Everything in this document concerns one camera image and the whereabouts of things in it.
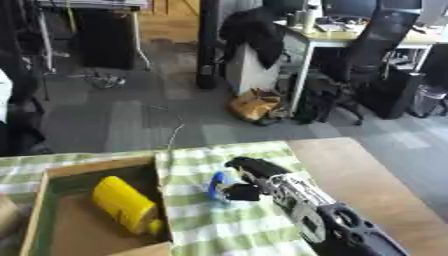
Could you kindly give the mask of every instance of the wooden box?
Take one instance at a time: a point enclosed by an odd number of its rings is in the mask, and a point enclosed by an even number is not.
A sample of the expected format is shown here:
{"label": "wooden box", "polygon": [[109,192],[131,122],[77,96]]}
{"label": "wooden box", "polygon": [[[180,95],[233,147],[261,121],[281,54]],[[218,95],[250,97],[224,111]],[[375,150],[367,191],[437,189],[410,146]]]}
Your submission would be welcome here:
{"label": "wooden box", "polygon": [[[133,235],[92,202],[93,188],[112,175],[157,203],[165,224],[159,235]],[[154,158],[128,158],[48,170],[20,255],[166,256],[169,240]]]}

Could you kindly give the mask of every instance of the green checkered cloth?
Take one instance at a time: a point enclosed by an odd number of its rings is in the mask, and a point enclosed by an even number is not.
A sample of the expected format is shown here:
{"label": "green checkered cloth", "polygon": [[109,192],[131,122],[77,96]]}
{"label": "green checkered cloth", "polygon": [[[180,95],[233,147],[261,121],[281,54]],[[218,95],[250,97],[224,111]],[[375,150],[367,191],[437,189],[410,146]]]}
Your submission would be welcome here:
{"label": "green checkered cloth", "polygon": [[[154,151],[114,154],[63,154],[0,159],[0,193],[8,194],[29,214],[41,181],[49,168],[99,160],[148,156]],[[260,202],[216,203],[205,191],[216,171],[238,180],[224,163],[237,156],[264,158],[292,171],[303,171],[284,142],[266,142],[179,149],[156,154],[160,182],[169,225],[173,234],[174,255],[282,255],[314,256],[270,197]],[[0,255],[17,255],[19,236],[0,241]]]}
{"label": "green checkered cloth", "polygon": [[271,197],[229,204],[207,197],[217,171],[239,180],[235,170],[224,168],[238,156],[264,158],[308,175],[285,142],[181,149],[171,157],[157,154],[173,255],[315,255]]}

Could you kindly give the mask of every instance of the yellow bottle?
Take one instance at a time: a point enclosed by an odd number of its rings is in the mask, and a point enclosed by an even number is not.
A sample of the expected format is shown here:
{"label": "yellow bottle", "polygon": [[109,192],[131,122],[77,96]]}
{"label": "yellow bottle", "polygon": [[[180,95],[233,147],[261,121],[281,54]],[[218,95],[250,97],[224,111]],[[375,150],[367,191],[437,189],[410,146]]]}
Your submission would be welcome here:
{"label": "yellow bottle", "polygon": [[161,230],[157,205],[118,177],[104,178],[95,187],[92,198],[134,234],[156,234]]}

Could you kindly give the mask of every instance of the robotic hand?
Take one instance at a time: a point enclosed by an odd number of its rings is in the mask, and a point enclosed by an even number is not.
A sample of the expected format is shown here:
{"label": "robotic hand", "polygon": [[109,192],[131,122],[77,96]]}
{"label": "robotic hand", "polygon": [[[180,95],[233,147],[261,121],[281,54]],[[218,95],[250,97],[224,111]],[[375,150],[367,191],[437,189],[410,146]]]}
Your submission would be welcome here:
{"label": "robotic hand", "polygon": [[320,256],[407,256],[406,251],[372,222],[331,198],[303,173],[291,173],[262,159],[238,157],[226,163],[239,171],[244,186],[224,186],[228,200],[257,200],[272,195]]}

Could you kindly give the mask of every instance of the black office chair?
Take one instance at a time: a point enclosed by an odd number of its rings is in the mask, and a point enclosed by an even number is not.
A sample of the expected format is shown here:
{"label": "black office chair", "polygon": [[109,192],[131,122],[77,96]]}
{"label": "black office chair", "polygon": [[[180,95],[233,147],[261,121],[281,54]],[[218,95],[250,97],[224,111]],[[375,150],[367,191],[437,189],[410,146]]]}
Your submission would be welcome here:
{"label": "black office chair", "polygon": [[337,56],[328,56],[321,63],[320,71],[334,85],[321,92],[328,99],[321,122],[327,121],[334,108],[341,107],[358,118],[356,125],[362,125],[364,116],[359,111],[358,89],[381,77],[387,53],[406,37],[421,9],[421,0],[378,0],[372,19],[361,35]]}

